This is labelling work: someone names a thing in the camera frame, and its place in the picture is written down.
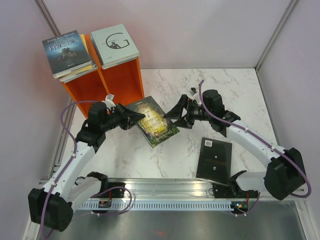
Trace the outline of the teal Jules Verne book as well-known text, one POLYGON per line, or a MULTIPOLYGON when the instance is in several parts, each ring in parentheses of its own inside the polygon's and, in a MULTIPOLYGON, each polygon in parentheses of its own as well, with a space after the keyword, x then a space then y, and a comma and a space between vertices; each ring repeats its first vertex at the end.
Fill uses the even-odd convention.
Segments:
POLYGON ((136 58, 138 58, 139 55, 131 55, 131 56, 127 56, 127 57, 100 57, 101 60, 101 66, 102 69, 108 69, 108 68, 112 68, 115 67, 117 65, 121 65, 124 64, 126 62, 135 60, 136 58))

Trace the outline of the dark Wuthering Heights book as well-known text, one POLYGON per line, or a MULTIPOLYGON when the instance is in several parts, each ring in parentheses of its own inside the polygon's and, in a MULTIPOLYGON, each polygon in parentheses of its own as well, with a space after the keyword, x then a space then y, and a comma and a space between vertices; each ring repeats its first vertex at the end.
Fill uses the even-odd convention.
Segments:
POLYGON ((77 30, 43 40, 42 44, 55 79, 93 63, 77 30))

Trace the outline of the orange wooden shelf box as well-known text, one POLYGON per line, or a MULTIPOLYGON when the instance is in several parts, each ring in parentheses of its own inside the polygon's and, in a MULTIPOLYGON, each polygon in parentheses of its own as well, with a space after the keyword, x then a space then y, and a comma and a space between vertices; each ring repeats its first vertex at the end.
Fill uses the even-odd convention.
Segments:
POLYGON ((77 103, 84 117, 88 117, 90 101, 103 101, 113 94, 113 102, 123 106, 144 98, 144 88, 139 57, 126 63, 102 69, 99 56, 91 40, 84 35, 91 59, 98 69, 62 85, 77 103))

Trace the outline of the yellow book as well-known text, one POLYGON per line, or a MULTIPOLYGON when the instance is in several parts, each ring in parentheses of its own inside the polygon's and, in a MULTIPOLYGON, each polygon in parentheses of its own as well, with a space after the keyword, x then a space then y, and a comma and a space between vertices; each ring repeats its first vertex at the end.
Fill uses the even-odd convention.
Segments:
MULTIPOLYGON (((81 38, 81 41, 82 41, 82 43, 83 43, 83 45, 84 45, 87 53, 89 54, 89 51, 88 51, 88 47, 87 47, 87 43, 86 43, 84 34, 80 34, 79 36, 80 36, 80 38, 81 38)), ((95 67, 96 67, 95 62, 94 62, 93 60, 91 60, 91 61, 92 61, 92 63, 91 63, 90 65, 87 65, 87 66, 84 66, 84 67, 82 67, 82 68, 76 69, 76 70, 73 71, 72 73, 73 73, 73 74, 78 74, 78 73, 82 73, 82 72, 85 72, 85 71, 88 71, 88 70, 91 70, 91 69, 95 68, 95 67)))

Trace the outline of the green garden book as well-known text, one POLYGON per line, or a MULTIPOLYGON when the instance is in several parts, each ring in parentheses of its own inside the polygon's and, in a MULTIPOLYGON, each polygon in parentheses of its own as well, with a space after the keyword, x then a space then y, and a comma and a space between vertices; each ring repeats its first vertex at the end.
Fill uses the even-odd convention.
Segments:
POLYGON ((165 112, 152 96, 147 96, 125 107, 145 115, 143 119, 138 121, 137 127, 152 148, 180 132, 170 119, 164 118, 165 112))

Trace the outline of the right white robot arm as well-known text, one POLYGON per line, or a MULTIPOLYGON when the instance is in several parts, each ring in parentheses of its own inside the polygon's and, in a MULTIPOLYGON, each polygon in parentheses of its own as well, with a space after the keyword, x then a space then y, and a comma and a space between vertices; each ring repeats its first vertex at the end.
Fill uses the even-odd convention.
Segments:
POLYGON ((183 94, 164 118, 174 120, 177 127, 191 129, 195 121, 207 121, 214 131, 229 138, 255 156, 264 171, 242 170, 229 179, 228 191, 240 197, 246 191, 267 191, 283 200, 303 185, 309 186, 301 153, 294 147, 285 149, 269 143, 234 112, 226 110, 217 90, 196 93, 200 100, 183 94))

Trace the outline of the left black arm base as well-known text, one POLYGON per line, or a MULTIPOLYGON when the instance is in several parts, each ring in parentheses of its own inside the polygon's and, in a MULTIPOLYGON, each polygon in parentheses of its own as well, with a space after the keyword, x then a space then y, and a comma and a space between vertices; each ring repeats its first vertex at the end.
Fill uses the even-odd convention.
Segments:
POLYGON ((107 186, 101 186, 98 193, 95 193, 91 198, 102 198, 107 199, 108 201, 113 198, 123 198, 125 190, 120 187, 125 187, 124 182, 111 182, 107 186))

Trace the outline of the black book with barcode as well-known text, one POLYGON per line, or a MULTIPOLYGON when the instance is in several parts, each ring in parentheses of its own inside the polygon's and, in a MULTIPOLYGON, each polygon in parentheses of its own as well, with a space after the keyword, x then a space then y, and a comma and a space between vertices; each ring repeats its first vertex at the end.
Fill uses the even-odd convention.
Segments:
POLYGON ((203 137, 195 178, 228 186, 231 177, 232 148, 230 142, 203 137))

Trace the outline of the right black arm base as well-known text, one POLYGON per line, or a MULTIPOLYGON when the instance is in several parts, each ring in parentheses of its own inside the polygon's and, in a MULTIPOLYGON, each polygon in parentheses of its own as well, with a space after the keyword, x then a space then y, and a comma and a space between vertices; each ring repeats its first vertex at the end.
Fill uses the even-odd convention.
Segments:
POLYGON ((258 191, 241 189, 232 189, 230 186, 212 183, 210 193, 217 199, 256 199, 258 191))

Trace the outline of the pale Great Gatsby book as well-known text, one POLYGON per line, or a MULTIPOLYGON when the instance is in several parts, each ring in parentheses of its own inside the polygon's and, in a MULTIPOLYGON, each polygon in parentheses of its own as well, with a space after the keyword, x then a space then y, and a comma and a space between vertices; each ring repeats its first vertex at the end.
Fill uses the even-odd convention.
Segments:
POLYGON ((140 56, 138 48, 123 24, 93 31, 90 38, 99 59, 100 57, 140 56))

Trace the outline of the purple galaxy Crusoe book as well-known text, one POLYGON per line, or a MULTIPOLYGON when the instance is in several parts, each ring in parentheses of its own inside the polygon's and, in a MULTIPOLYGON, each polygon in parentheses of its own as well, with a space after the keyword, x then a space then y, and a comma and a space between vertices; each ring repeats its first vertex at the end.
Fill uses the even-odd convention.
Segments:
POLYGON ((82 76, 84 76, 84 75, 86 75, 86 74, 88 74, 88 73, 91 73, 91 72, 93 72, 93 71, 95 71, 95 70, 97 70, 97 69, 98 69, 98 67, 94 64, 91 69, 88 69, 88 70, 83 71, 83 72, 68 74, 68 75, 66 75, 66 76, 61 77, 61 78, 59 79, 59 81, 60 81, 61 83, 68 83, 68 82, 70 82, 70 81, 72 81, 72 80, 74 80, 74 79, 77 79, 77 78, 79 78, 79 77, 82 77, 82 76))

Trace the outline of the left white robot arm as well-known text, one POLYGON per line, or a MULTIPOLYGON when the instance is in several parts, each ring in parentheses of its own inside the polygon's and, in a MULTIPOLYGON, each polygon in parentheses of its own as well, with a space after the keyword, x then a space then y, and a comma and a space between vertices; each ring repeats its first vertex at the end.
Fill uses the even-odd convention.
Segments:
POLYGON ((78 185, 75 181, 106 140, 106 132, 117 127, 129 130, 145 117, 111 100, 90 104, 87 119, 72 138, 69 159, 42 188, 33 188, 28 195, 30 220, 41 227, 63 232, 83 203, 109 193, 108 177, 102 173, 91 172, 78 185))

